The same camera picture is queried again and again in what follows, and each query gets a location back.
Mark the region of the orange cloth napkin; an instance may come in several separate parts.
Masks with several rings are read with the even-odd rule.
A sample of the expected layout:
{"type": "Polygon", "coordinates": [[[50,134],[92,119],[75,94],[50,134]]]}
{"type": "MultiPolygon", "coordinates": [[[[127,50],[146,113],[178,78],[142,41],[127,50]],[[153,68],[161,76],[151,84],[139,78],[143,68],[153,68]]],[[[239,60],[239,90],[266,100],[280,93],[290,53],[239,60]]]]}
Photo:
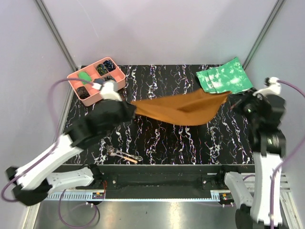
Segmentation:
{"type": "Polygon", "coordinates": [[[198,126],[211,121],[231,92],[210,94],[198,89],[154,99],[133,101],[136,114],[173,125],[198,126]]]}

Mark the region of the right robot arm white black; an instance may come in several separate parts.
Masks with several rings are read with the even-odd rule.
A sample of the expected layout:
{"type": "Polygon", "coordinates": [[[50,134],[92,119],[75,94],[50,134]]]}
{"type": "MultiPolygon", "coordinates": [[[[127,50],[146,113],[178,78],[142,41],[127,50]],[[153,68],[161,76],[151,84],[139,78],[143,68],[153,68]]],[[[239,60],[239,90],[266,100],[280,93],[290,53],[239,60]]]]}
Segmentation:
{"type": "Polygon", "coordinates": [[[250,124],[249,143],[254,159],[254,193],[251,194],[239,172],[226,172],[216,177],[218,187],[229,188],[235,205],[238,229],[281,229],[281,165],[286,139],[279,129],[285,113],[285,99],[276,77],[265,79],[265,88],[249,89],[231,110],[243,115],[250,124]]]}

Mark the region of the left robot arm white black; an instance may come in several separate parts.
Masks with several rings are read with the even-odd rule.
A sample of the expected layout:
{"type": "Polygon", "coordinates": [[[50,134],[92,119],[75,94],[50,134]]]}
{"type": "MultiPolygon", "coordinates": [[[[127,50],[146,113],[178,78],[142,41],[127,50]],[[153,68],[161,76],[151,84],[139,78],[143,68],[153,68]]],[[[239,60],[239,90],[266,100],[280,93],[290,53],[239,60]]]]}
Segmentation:
{"type": "Polygon", "coordinates": [[[109,136],[120,124],[134,118],[136,107],[122,100],[114,80],[94,80],[90,83],[102,96],[93,111],[74,122],[57,136],[53,145],[22,167],[6,170],[8,184],[1,191],[7,202],[32,206],[49,194],[75,187],[99,188],[103,177],[97,166],[88,166],[70,172],[55,170],[68,159],[109,136]]]}

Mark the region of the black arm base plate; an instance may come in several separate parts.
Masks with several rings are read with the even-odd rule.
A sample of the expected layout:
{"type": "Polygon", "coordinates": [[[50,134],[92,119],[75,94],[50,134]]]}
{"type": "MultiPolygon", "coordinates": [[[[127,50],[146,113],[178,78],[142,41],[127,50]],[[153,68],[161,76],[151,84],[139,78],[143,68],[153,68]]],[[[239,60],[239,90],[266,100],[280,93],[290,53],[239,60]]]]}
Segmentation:
{"type": "Polygon", "coordinates": [[[216,183],[225,172],[241,173],[241,165],[105,165],[97,166],[108,190],[124,187],[194,187],[216,183]]]}

